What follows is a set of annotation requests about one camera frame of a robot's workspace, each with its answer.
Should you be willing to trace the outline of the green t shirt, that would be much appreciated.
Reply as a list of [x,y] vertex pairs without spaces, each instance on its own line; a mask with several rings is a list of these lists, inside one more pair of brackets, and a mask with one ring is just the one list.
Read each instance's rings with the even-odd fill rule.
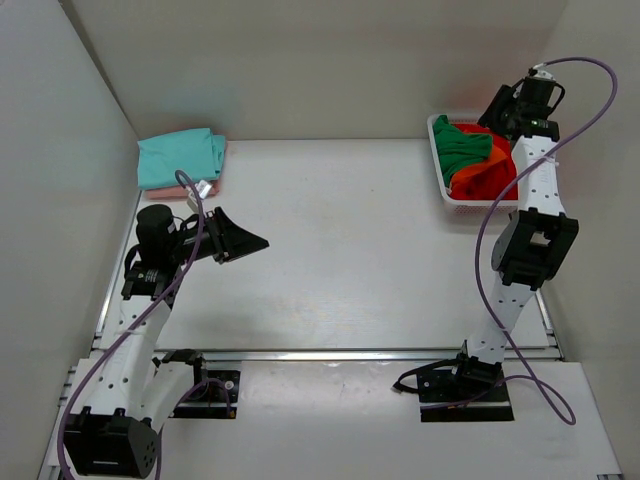
[[441,174],[446,186],[461,169],[488,159],[493,138],[490,134],[467,134],[440,115],[432,126]]

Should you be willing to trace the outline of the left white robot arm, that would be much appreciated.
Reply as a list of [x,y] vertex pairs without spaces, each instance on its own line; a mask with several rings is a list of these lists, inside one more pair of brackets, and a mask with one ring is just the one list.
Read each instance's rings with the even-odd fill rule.
[[225,264],[269,246],[221,208],[178,222],[164,204],[137,213],[136,237],[125,258],[119,331],[63,415],[58,455],[65,477],[149,477],[165,422],[209,385],[200,352],[154,354],[185,273],[201,259]]

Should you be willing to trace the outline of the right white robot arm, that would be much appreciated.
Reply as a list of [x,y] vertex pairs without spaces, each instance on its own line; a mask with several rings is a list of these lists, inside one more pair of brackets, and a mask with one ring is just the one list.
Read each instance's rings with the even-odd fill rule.
[[418,384],[397,380],[398,393],[447,388],[445,401],[467,401],[497,385],[508,337],[535,292],[552,279],[572,246],[579,225],[566,215],[557,186],[552,152],[559,127],[550,116],[565,89],[540,67],[512,86],[502,86],[479,123],[510,142],[521,175],[518,206],[496,240],[491,268],[495,282],[486,302],[490,311],[453,359],[412,370]]

